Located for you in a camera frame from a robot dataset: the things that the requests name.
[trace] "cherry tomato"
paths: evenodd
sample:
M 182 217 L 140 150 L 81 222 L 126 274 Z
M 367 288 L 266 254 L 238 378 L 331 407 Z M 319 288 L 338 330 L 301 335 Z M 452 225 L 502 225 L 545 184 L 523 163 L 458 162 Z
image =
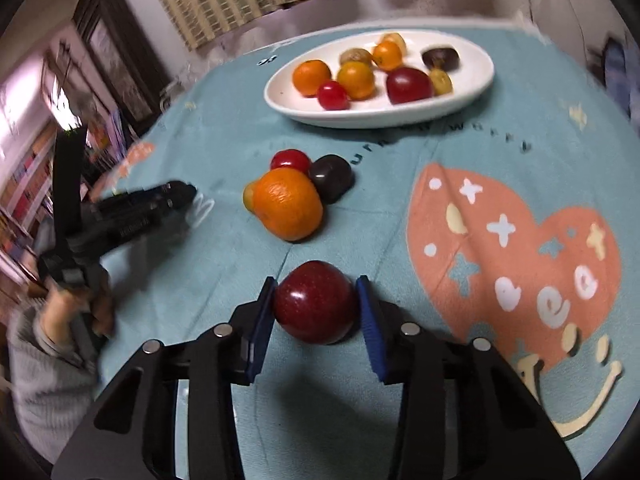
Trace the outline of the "cherry tomato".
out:
M 385 40 L 377 44 L 371 53 L 371 57 L 378 68 L 385 72 L 390 72 L 402 65 L 402 50 L 393 41 Z
M 309 167 L 311 167 L 311 159 L 306 156 L 306 153 L 300 150 L 282 150 L 273 155 L 270 169 L 293 168 L 307 174 Z
M 386 76 L 386 93 L 395 105 L 419 101 L 433 97 L 433 83 L 422 70 L 402 66 Z
M 349 108 L 347 91 L 337 81 L 327 81 L 320 85 L 318 102 L 325 110 L 346 110 Z

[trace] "white oval plate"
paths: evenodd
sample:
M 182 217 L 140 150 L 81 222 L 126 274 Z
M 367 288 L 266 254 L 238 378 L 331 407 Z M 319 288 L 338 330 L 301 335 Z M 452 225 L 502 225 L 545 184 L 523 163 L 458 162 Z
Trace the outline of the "white oval plate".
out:
M 434 46 L 450 45 L 460 54 L 460 67 L 449 74 L 453 94 L 412 103 L 393 105 L 386 95 L 386 73 L 375 70 L 376 95 L 366 101 L 352 101 L 351 108 L 340 111 L 324 110 L 315 98 L 302 97 L 294 88 L 291 77 L 303 61 L 321 59 L 335 78 L 340 54 L 352 47 L 371 51 L 387 31 L 377 30 L 349 36 L 318 46 L 290 61 L 269 79 L 264 99 L 274 110 L 287 117 L 313 126 L 326 128 L 387 128 L 429 121 L 460 110 L 477 98 L 494 79 L 491 57 L 469 40 L 437 30 L 388 30 L 399 32 L 407 46 L 404 64 L 427 71 L 420 53 Z

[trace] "heart graphic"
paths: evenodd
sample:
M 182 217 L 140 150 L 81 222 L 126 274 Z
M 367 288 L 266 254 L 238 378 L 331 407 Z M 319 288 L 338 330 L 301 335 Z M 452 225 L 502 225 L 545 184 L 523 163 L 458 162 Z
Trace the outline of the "heart graphic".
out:
M 495 297 L 505 312 L 511 312 L 520 303 L 522 289 L 513 286 L 513 282 L 502 276 L 495 280 Z
M 596 210 L 568 207 L 537 224 L 508 186 L 439 164 L 425 167 L 415 184 L 406 241 L 454 336 L 467 340 L 488 324 L 505 358 L 524 345 L 544 360 L 544 372 L 566 357 L 563 328 L 574 323 L 589 338 L 620 286 L 618 245 Z

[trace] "person's hand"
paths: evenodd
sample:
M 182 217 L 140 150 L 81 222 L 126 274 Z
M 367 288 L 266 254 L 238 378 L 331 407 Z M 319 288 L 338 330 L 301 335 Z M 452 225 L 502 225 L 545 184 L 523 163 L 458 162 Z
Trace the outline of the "person's hand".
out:
M 109 273 L 105 270 L 100 280 L 100 294 L 92 304 L 95 320 L 93 330 L 98 335 L 111 337 L 115 319 L 113 315 L 113 297 L 109 283 Z
M 40 325 L 54 344 L 69 346 L 73 343 L 69 322 L 87 304 L 90 296 L 88 288 L 66 290 L 55 284 L 50 287 Z
M 95 317 L 92 329 L 99 335 L 111 336 L 114 327 L 113 301 L 109 274 L 104 269 L 100 277 L 100 293 L 94 298 L 88 288 L 66 290 L 52 284 L 40 317 L 43 332 L 57 345 L 71 345 L 73 338 L 69 323 L 91 300 L 92 314 Z

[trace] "tablecloth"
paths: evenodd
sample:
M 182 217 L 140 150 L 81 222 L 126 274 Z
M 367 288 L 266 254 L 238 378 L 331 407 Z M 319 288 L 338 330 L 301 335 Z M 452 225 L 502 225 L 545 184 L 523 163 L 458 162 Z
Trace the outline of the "tablecloth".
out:
M 593 421 L 567 439 L 583 475 L 597 464 L 639 398 L 638 138 L 551 42 L 516 29 L 439 29 L 482 46 L 496 75 L 473 105 L 431 123 L 322 129 L 265 104 L 280 67 L 358 27 L 224 64 L 161 117 L 116 188 L 179 179 L 199 195 L 186 222 L 104 259 L 121 303 L 105 381 L 145 340 L 195 338 L 254 300 L 265 277 L 325 260 L 353 279 L 368 275 L 425 327 L 486 336 L 516 368 L 539 356 L 540 401 L 557 422 L 585 413 L 610 383 Z M 284 148 L 336 153 L 356 173 L 322 230 L 296 244 L 267 232 L 241 199 Z M 571 323 L 580 341 L 567 353 Z M 386 478 L 400 393 L 377 382 L 360 334 L 310 346 L 276 325 L 255 385 L 234 388 L 247 478 Z M 188 383 L 178 395 L 177 471 L 186 478 Z

